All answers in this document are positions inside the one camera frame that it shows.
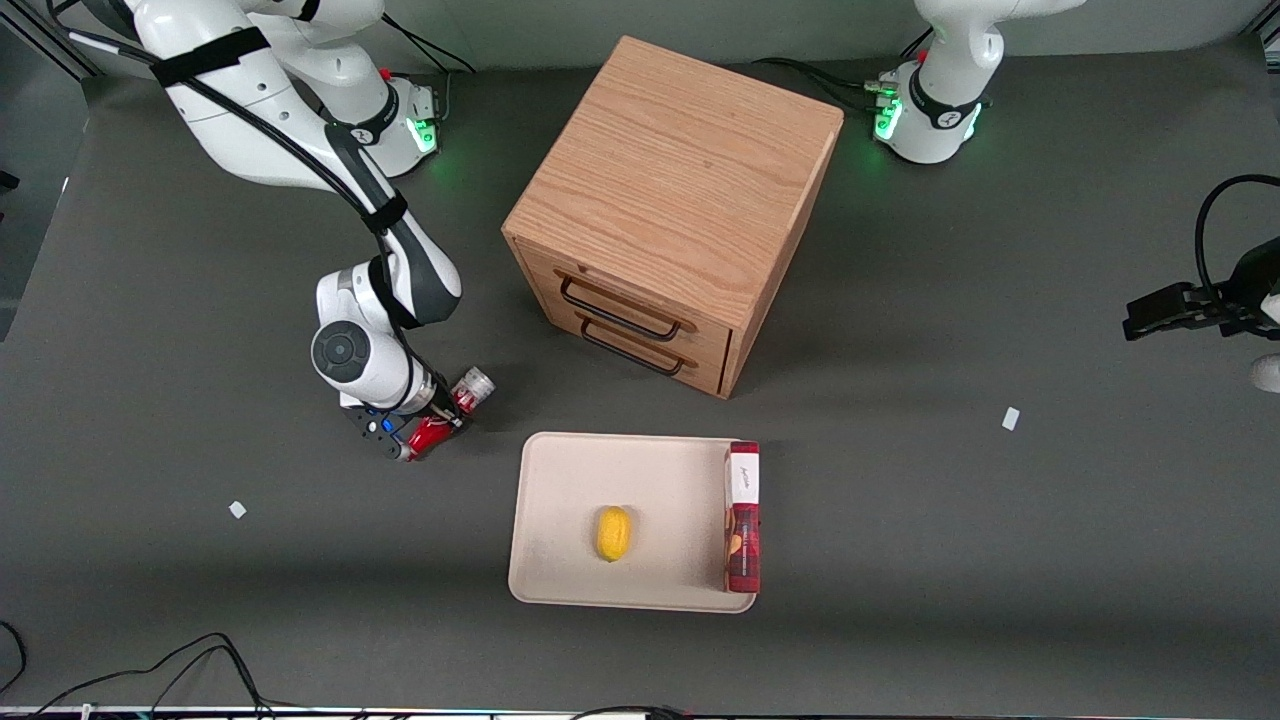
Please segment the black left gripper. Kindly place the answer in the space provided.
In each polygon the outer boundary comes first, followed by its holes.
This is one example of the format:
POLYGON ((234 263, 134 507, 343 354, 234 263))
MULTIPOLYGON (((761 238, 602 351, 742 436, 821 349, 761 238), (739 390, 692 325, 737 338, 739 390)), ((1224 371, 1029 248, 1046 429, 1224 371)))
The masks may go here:
POLYGON ((1277 288, 1279 240, 1272 238, 1247 251, 1226 281, 1212 283, 1204 260, 1204 241, 1196 241, 1196 268, 1201 288, 1178 282, 1147 293, 1126 305, 1123 333, 1126 341, 1155 333, 1217 327, 1224 338, 1247 333, 1263 340, 1279 337, 1277 320, 1263 310, 1263 301, 1277 288))

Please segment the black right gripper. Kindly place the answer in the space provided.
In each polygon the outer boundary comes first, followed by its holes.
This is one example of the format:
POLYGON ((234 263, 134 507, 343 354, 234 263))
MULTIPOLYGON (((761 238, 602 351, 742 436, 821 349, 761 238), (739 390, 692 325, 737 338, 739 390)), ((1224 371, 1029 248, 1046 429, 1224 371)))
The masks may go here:
POLYGON ((443 423, 451 427, 451 433, 466 430, 472 423, 471 413, 460 407, 449 389, 417 389, 403 401, 403 421, 413 419, 443 423))

